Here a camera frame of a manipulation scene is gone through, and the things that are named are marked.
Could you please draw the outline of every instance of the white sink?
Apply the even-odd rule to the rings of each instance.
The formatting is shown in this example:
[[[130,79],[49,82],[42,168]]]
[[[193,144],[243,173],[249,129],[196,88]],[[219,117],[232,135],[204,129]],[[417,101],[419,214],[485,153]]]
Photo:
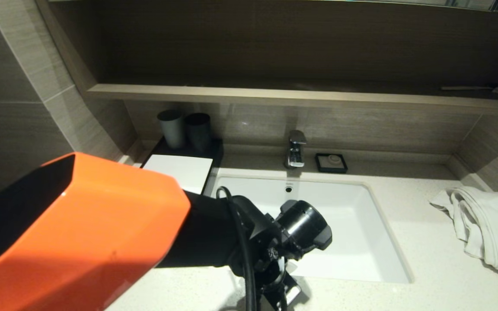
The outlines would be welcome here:
[[[309,252],[299,261],[290,260],[288,271],[293,276],[410,282],[379,207],[365,185],[218,177],[213,195],[219,186],[227,187],[232,195],[247,197],[273,217],[285,201],[304,200],[328,221],[332,244],[325,251]]]

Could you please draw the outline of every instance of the towel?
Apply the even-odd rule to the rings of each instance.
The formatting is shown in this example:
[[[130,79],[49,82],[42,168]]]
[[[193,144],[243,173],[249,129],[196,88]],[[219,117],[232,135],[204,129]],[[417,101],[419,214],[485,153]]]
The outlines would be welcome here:
[[[466,242],[466,254],[498,270],[498,192],[451,188],[441,191],[430,203],[453,219],[456,237]]]

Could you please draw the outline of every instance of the dark gray cup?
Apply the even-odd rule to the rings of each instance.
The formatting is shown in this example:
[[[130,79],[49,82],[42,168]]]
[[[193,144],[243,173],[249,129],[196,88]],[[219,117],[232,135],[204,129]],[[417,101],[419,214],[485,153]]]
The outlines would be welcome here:
[[[211,144],[211,117],[208,114],[190,114],[185,119],[189,142],[198,152],[205,152]]]
[[[182,112],[178,110],[165,110],[156,117],[168,147],[178,149],[185,146],[184,122]]]

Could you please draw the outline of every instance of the soap dish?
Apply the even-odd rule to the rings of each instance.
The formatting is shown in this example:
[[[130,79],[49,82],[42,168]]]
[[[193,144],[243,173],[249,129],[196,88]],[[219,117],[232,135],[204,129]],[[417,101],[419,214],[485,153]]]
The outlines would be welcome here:
[[[341,154],[317,153],[316,167],[323,173],[347,173],[347,163]]]

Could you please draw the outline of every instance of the chrome faucet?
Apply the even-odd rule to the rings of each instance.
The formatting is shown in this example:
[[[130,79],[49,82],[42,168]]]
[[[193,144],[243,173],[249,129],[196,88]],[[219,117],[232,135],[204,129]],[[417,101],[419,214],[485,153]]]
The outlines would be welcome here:
[[[294,169],[304,167],[303,145],[306,144],[305,134],[300,130],[291,130],[289,132],[289,149],[287,151],[287,161],[285,167]]]

